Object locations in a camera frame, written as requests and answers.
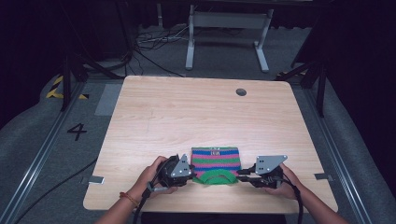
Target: round hole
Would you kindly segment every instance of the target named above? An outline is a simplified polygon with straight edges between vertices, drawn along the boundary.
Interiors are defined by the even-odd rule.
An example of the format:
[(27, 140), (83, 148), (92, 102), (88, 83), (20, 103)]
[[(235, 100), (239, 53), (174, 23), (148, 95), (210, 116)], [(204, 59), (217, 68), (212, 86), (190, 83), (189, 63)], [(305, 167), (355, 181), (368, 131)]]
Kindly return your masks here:
[(236, 94), (238, 94), (239, 96), (244, 96), (247, 94), (247, 91), (245, 91), (244, 89), (237, 89)]

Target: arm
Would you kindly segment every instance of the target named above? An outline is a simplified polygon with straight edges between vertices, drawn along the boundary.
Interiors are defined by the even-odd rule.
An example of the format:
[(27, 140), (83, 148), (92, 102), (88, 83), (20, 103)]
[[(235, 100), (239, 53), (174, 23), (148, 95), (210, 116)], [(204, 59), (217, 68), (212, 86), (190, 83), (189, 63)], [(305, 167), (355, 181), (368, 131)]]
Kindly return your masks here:
[[(140, 203), (142, 200), (142, 194), (147, 187), (147, 183), (154, 178), (157, 173), (157, 167), (162, 161), (166, 161), (165, 157), (158, 157), (154, 163), (146, 167), (142, 174), (137, 179), (136, 183), (126, 192), (134, 201)], [(153, 192), (150, 198), (157, 196), (162, 193), (173, 193), (177, 188), (170, 188), (162, 192)], [(135, 209), (135, 204), (131, 202), (128, 198), (122, 197), (116, 201), (110, 209), (95, 223), (125, 223)]]
[[(346, 220), (335, 213), (326, 203), (318, 198), (317, 195), (304, 186), (289, 167), (285, 166), (283, 163), (280, 164), (280, 167), (283, 169), (283, 173), (290, 179), (290, 182), (300, 190), (304, 207), (317, 223), (347, 223)], [(282, 195), (288, 199), (297, 200), (293, 189), (286, 183), (282, 183), (278, 189), (263, 189), (269, 194)]]

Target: human hand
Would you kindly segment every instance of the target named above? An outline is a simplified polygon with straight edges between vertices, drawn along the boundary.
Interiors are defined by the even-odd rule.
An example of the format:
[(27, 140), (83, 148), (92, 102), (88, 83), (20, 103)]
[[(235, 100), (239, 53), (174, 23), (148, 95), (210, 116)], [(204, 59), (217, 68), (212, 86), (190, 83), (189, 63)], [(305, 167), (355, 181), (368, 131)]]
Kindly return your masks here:
[[(280, 163), (280, 168), (283, 170), (283, 174), (287, 176), (290, 182), (297, 187), (297, 189), (305, 188), (305, 186), (300, 182), (297, 175), (285, 164)], [(271, 188), (262, 188), (265, 192), (272, 195), (281, 195), (285, 198), (296, 200), (296, 196), (293, 188), (288, 183), (282, 183), (279, 188), (271, 189)]]
[[(148, 182), (150, 182), (154, 176), (157, 174), (157, 168), (161, 164), (161, 162), (166, 161), (167, 159), (163, 156), (159, 156), (154, 163), (150, 166), (146, 167), (146, 169), (142, 172), (142, 174), (137, 178), (136, 182), (132, 186), (130, 190), (128, 190), (128, 194), (131, 195), (134, 199), (139, 202), (142, 200), (142, 194), (147, 188)], [(161, 187), (160, 184), (155, 184), (155, 187)], [(171, 194), (177, 190), (177, 187), (172, 187), (164, 191), (151, 192), (150, 198), (154, 198), (159, 194)]]

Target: bracelet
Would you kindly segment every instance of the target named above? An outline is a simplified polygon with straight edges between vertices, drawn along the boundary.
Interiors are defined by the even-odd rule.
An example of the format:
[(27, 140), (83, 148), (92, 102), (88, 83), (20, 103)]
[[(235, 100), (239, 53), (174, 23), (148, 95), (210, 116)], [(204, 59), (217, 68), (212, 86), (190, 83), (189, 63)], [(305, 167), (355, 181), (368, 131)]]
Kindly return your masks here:
[(120, 198), (127, 198), (129, 199), (129, 201), (131, 201), (135, 207), (138, 207), (140, 203), (138, 203), (137, 201), (135, 201), (129, 194), (125, 193), (125, 192), (120, 192)]

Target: striped towel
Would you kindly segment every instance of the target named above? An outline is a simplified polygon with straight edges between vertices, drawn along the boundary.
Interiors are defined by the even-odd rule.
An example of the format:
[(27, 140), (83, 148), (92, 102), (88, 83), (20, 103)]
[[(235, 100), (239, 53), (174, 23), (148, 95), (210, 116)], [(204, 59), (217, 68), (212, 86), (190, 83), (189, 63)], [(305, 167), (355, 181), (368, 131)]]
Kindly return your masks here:
[(193, 147), (191, 164), (197, 174), (194, 181), (203, 184), (236, 183), (241, 169), (237, 147)]

